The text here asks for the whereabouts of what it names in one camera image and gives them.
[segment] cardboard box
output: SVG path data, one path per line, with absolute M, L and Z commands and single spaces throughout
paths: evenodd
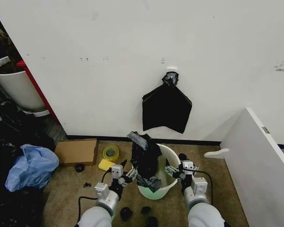
M 97 139 L 87 139 L 58 142 L 55 153 L 61 166 L 75 166 L 78 163 L 92 166 L 96 162 L 97 151 Z

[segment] yellow sponge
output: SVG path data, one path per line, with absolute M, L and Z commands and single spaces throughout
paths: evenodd
M 99 167 L 99 169 L 107 171 L 113 165 L 115 165 L 115 163 L 107 161 L 106 159 L 102 159 L 101 162 L 99 163 L 98 167 Z

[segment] black bag hanging on wall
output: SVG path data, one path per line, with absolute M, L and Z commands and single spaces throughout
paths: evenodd
M 143 130 L 166 126 L 184 133 L 192 103 L 177 87 L 179 74 L 168 72 L 163 85 L 143 96 Z

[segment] blue plastic bag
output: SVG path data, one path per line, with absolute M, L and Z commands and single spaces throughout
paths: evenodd
M 58 157 L 49 149 L 25 144 L 20 147 L 24 155 L 18 157 L 10 169 L 5 187 L 14 192 L 25 186 L 44 188 L 58 167 Z

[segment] white bucket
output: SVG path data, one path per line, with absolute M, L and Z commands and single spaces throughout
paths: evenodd
M 0 59 L 0 66 L 9 62 L 9 57 Z M 30 112 L 46 110 L 38 92 L 25 71 L 0 74 L 0 85 L 22 109 Z
M 169 164 L 175 168 L 178 168 L 180 162 L 177 154 L 167 146 L 158 144 L 162 155 L 158 157 L 158 170 L 155 174 L 162 182 L 162 188 L 156 192 L 152 192 L 149 188 L 138 186 L 140 193 L 150 200 L 159 200 L 172 188 L 178 181 L 165 173 L 165 159 L 169 161 Z

